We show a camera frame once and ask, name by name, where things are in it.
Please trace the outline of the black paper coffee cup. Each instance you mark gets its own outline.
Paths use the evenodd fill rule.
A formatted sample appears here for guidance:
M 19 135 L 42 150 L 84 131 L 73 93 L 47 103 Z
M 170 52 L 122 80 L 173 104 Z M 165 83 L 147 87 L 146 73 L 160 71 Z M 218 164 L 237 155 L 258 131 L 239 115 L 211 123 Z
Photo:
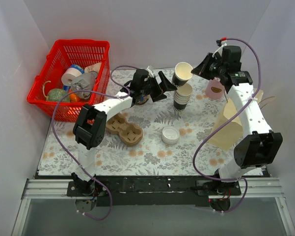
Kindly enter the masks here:
M 172 76 L 172 84 L 175 87 L 183 86 L 193 77 L 193 74 L 191 73 L 192 69 L 193 67 L 187 62 L 179 62 L 176 64 Z

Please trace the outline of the kraft paper bag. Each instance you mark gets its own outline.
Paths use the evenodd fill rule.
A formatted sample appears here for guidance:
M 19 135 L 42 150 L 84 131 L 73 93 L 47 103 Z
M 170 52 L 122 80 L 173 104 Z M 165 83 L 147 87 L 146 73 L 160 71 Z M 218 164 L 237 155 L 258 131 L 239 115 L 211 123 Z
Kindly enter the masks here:
M 237 113 L 233 101 L 228 98 L 227 102 L 223 106 L 222 110 L 219 112 L 215 124 L 212 128 L 212 132 L 217 130 L 225 122 L 227 122 L 232 116 Z M 228 125 L 218 131 L 213 135 L 208 143 L 222 149 L 230 150 L 235 146 L 239 139 L 243 136 L 243 129 L 239 117 L 236 117 Z

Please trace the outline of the brown pulp cup carrier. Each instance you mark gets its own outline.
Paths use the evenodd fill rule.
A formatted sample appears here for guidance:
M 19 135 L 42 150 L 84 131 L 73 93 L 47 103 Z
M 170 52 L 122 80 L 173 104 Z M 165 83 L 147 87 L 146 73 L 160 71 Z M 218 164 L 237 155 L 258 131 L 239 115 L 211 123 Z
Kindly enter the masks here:
M 107 121 L 106 130 L 112 135 L 118 135 L 121 142 L 129 147 L 136 146 L 143 137 L 142 128 L 135 123 L 128 122 L 121 113 Z

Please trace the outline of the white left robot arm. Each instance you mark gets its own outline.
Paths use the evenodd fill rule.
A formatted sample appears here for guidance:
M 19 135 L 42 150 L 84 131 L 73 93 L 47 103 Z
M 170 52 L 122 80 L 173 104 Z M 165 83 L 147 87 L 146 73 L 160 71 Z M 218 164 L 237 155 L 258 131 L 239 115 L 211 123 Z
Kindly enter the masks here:
M 137 69 L 133 79 L 121 85 L 122 88 L 116 95 L 109 96 L 109 99 L 102 103 L 82 106 L 73 128 L 78 143 L 77 162 L 80 169 L 77 173 L 72 173 L 71 177 L 83 196 L 88 197 L 95 192 L 95 181 L 92 179 L 95 176 L 95 147 L 104 138 L 107 121 L 139 103 L 142 97 L 148 95 L 153 102 L 157 102 L 167 98 L 165 92 L 177 89 L 163 72 L 158 72 L 158 75 L 156 77 L 149 68 Z

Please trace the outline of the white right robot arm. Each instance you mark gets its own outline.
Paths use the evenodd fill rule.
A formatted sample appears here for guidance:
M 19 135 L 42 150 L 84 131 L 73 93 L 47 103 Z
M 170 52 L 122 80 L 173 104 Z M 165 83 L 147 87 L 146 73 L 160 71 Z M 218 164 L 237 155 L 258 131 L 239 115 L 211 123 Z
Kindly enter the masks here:
M 283 141 L 266 122 L 255 98 L 258 89 L 247 71 L 241 70 L 241 48 L 221 46 L 215 53 L 208 53 L 204 60 L 190 71 L 206 80 L 219 78 L 228 97 L 237 110 L 228 121 L 240 118 L 243 140 L 234 148 L 234 158 L 217 170 L 212 189 L 217 195 L 230 190 L 230 182 L 238 181 L 245 173 L 273 162 Z

